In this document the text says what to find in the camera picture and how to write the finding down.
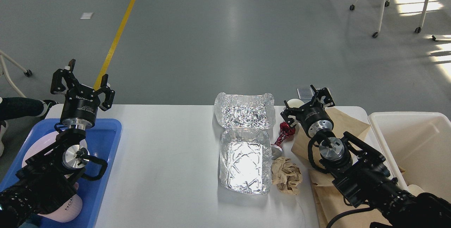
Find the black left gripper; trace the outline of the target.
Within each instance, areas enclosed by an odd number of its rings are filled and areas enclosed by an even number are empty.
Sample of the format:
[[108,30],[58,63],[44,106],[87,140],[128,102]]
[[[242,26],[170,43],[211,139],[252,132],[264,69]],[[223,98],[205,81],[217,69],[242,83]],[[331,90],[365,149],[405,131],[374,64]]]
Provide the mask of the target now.
[[[89,129],[95,126],[97,110],[111,109],[115,91],[108,85],[108,74],[102,76],[100,88],[97,90],[82,90],[80,82],[74,75],[76,60],[69,61],[68,66],[57,69],[52,75],[50,93],[66,96],[60,118],[61,124],[67,128],[80,127]],[[100,101],[99,95],[104,94],[104,101]]]

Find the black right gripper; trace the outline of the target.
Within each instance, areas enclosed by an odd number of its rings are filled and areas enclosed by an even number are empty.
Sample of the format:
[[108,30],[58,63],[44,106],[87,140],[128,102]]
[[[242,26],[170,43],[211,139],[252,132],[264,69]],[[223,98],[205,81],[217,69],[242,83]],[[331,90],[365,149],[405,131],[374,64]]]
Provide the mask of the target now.
[[281,112],[281,116],[290,127],[300,125],[309,138],[313,138],[317,133],[334,137],[332,132],[334,123],[324,109],[335,106],[329,88],[316,89],[314,85],[310,85],[310,88],[314,94],[309,106],[303,105],[298,109],[292,109],[286,103],[288,100],[284,100],[285,109]]

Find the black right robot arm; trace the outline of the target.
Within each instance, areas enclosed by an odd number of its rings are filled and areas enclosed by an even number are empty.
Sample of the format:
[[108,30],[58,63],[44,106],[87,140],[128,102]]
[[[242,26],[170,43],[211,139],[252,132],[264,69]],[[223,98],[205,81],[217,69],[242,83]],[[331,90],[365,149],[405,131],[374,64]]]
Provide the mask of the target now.
[[311,100],[285,100],[281,116],[290,128],[300,125],[309,137],[307,156],[311,167],[332,175],[344,203],[354,207],[336,215],[327,227],[345,216],[377,209],[390,228],[449,228],[450,203],[428,192],[414,196],[401,189],[397,178],[389,178],[383,154],[350,132],[337,138],[334,122],[326,112],[326,107],[335,106],[329,89],[310,87]]

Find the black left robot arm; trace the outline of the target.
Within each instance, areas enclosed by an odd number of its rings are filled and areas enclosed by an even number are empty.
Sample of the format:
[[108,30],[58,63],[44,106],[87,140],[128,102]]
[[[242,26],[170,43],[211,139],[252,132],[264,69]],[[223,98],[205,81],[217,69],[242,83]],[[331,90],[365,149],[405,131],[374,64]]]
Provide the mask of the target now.
[[55,141],[26,159],[16,172],[18,182],[1,192],[1,224],[17,228],[32,214],[48,215],[77,194],[80,178],[100,180],[106,160],[91,155],[81,145],[86,130],[95,126],[97,111],[111,108],[115,92],[104,74],[97,90],[82,85],[74,76],[75,59],[54,72],[50,92],[64,93],[61,119],[55,124]]

